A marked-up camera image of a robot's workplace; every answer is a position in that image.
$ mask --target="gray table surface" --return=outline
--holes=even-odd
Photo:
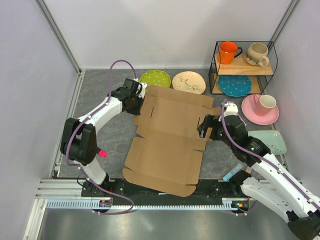
[[[247,216],[216,210],[137,210],[104,216],[46,209],[38,240],[298,240],[261,203]]]
[[[199,73],[206,82],[205,95],[214,97],[214,107],[219,107],[221,102],[227,98],[229,101],[236,103],[239,109],[239,114],[247,123],[246,129],[253,130],[270,130],[272,127],[256,125],[243,115],[241,103],[244,97],[232,98],[225,95],[210,94],[209,69],[162,69],[167,72],[171,79],[178,73],[184,71],[193,71]],[[137,69],[137,76],[140,76],[148,71],[148,69]],[[79,118],[98,104],[100,104],[108,93],[108,70],[87,70],[84,75],[79,98],[75,107],[74,117]],[[129,69],[115,69],[112,71],[112,90],[121,87],[126,78],[134,78],[134,75]],[[98,147],[105,150],[108,155],[106,158],[97,156],[101,167],[109,174],[111,178],[123,178],[122,170],[129,152],[133,138],[136,136],[137,126],[134,125],[134,117],[131,114],[123,112],[111,119],[97,133]],[[200,179],[222,179],[232,168],[234,168],[239,160],[235,158],[232,151],[221,141],[208,142],[205,151],[200,171]],[[65,163],[65,158],[62,159],[59,177],[76,178],[80,171],[76,167],[69,167]]]

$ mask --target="orange mug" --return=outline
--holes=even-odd
[[[238,47],[233,41],[224,41],[220,44],[218,61],[222,64],[230,64],[232,60],[242,53],[242,47]]]

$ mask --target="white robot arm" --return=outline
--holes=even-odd
[[[262,141],[248,136],[233,102],[222,103],[221,111],[223,119],[222,116],[205,116],[197,127],[200,137],[204,138],[208,128],[212,128],[212,140],[226,143],[240,161],[261,174],[276,191],[244,171],[230,181],[233,180],[246,196],[283,218],[300,240],[313,240],[320,232],[320,198],[303,187]]]
[[[75,138],[72,141],[69,159],[78,164],[92,181],[103,188],[108,184],[109,176],[101,168],[96,154],[105,157],[107,153],[97,147],[96,134],[110,119],[124,111],[139,115],[147,86],[146,83],[139,83],[138,79],[127,78],[122,87],[111,92],[109,102],[106,97],[102,103],[86,115],[78,119],[69,118],[64,124],[60,151],[65,155],[75,128],[88,119],[77,132],[77,135],[81,134],[81,138]]]

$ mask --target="mug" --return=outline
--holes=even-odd
[[[256,42],[248,48],[245,60],[250,65],[266,67],[269,65],[269,58],[267,55],[268,47],[262,43]]]
[[[260,117],[265,116],[269,113],[276,105],[277,101],[273,96],[270,95],[254,95],[254,113]]]
[[[224,41],[220,44],[217,60],[221,64],[230,64],[232,60],[238,57],[241,53],[242,48],[238,47],[237,44],[232,41]]]

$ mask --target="wire shelf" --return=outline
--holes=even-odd
[[[212,94],[224,94],[219,86],[219,76],[248,76],[252,83],[252,88],[249,94],[262,94],[270,81],[272,80],[277,67],[278,56],[273,41],[232,41],[238,48],[242,48],[243,52],[235,57],[230,64],[222,64],[219,62],[221,56],[220,45],[224,41],[217,41],[215,44],[210,70],[209,70],[209,85]],[[246,61],[246,52],[254,43],[261,43],[268,47],[267,57],[269,64],[265,67],[260,65],[253,66]]]

